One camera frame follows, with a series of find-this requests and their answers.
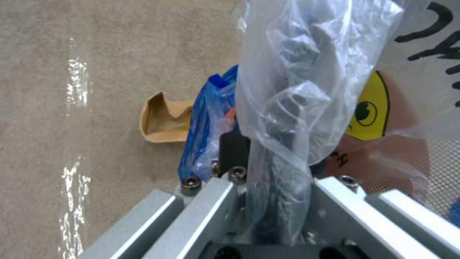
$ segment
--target plastic sheet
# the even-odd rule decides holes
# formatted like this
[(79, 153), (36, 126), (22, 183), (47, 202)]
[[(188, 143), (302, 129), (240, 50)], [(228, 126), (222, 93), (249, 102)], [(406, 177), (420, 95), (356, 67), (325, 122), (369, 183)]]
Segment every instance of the plastic sheet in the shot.
[(253, 0), (236, 91), (252, 139), (248, 218), (261, 242), (299, 242), (311, 175), (337, 146), (393, 34), (389, 0)]

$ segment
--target brown paper bag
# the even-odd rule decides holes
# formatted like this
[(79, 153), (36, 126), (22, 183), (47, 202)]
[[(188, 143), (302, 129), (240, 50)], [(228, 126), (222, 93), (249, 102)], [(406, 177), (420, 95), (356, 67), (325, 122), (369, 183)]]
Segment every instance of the brown paper bag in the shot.
[(139, 127), (142, 136), (152, 143), (185, 141), (193, 103), (193, 100), (168, 100), (163, 92), (154, 94), (141, 111)]

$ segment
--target black plastic part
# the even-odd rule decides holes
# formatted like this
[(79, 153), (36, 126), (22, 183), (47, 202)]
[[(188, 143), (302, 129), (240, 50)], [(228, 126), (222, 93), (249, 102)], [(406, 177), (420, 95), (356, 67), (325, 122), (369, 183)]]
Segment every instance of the black plastic part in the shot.
[(247, 169), (249, 159), (249, 138), (236, 132), (227, 132), (219, 139), (219, 176), (234, 166), (243, 166)]
[(201, 259), (368, 259), (354, 246), (342, 245), (243, 245), (243, 244), (208, 244)]

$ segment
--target cartoon eye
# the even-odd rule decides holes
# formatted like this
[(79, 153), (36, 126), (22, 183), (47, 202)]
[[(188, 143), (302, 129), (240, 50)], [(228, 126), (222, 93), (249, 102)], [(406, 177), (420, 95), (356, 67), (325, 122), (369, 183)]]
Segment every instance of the cartoon eye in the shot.
[(355, 117), (361, 126), (372, 125), (377, 118), (377, 108), (371, 102), (362, 101), (356, 106)]

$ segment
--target beige carpet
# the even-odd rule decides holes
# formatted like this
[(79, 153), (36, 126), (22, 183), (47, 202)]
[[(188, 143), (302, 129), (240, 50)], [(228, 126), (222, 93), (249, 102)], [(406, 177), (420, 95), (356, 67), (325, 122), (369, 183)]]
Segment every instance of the beige carpet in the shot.
[(237, 62), (234, 4), (1, 3), (0, 258), (71, 258), (152, 189), (172, 191), (183, 144), (146, 143), (140, 108), (159, 90), (192, 99)]

